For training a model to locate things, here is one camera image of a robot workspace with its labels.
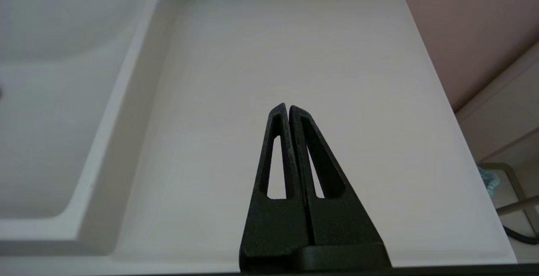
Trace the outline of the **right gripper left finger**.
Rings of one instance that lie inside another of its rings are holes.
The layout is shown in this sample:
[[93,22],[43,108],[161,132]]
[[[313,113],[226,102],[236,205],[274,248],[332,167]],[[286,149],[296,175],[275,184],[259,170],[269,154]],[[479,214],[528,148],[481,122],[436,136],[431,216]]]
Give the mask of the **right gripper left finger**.
[[[268,197],[275,139],[280,139],[284,199]],[[241,270],[307,270],[310,245],[302,180],[284,103],[268,114],[251,201],[239,249]]]

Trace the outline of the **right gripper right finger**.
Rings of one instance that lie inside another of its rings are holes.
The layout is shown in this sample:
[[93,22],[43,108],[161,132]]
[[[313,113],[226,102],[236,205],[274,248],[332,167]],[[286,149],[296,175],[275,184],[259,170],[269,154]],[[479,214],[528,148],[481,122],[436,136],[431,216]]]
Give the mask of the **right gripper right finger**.
[[383,244],[314,118],[289,110],[310,241],[314,245]]

